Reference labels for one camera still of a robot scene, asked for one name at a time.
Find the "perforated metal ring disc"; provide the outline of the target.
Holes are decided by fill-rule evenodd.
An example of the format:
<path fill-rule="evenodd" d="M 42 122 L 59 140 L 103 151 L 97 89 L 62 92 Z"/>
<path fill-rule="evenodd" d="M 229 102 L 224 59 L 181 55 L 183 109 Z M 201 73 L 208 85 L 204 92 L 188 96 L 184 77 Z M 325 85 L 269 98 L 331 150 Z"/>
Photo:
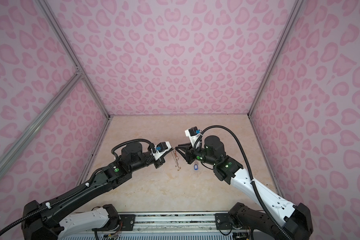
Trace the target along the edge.
<path fill-rule="evenodd" d="M 177 169 L 177 171 L 180 171 L 181 167 L 179 165 L 179 157 L 177 156 L 177 152 L 175 150 L 172 151 L 172 156 L 173 156 L 174 161 L 175 161 L 175 168 Z"/>

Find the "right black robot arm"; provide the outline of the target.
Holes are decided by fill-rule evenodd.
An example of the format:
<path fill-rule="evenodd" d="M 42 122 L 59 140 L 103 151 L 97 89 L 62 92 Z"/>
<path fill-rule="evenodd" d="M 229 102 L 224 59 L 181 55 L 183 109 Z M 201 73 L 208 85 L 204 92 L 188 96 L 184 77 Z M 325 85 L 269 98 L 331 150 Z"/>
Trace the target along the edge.
<path fill-rule="evenodd" d="M 275 240 L 308 240 L 313 233 L 310 209 L 282 198 L 267 186 L 250 177 L 249 170 L 226 154 L 223 142 L 217 136 L 208 136 L 201 147 L 192 140 L 181 144 L 176 151 L 188 164 L 199 161 L 209 164 L 215 176 L 237 188 L 262 210 L 256 211 L 236 203 L 228 212 L 235 227 L 248 227 L 263 232 Z"/>

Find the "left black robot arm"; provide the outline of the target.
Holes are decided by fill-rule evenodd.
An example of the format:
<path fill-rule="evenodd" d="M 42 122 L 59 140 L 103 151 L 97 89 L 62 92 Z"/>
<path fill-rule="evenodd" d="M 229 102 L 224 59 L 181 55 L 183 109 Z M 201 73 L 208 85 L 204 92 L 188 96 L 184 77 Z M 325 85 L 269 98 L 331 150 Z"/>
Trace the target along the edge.
<path fill-rule="evenodd" d="M 75 214 L 75 210 L 92 199 L 118 188 L 132 178 L 133 172 L 154 165 L 159 168 L 165 156 L 173 151 L 169 142 L 154 145 L 145 139 L 126 141 L 115 146 L 111 153 L 115 160 L 96 169 L 91 177 L 72 190 L 38 203 L 24 206 L 23 216 L 0 230 L 0 237 L 21 225 L 26 240 L 61 240 L 87 229 L 114 230 L 120 226 L 120 216 L 111 204 L 93 212 Z"/>

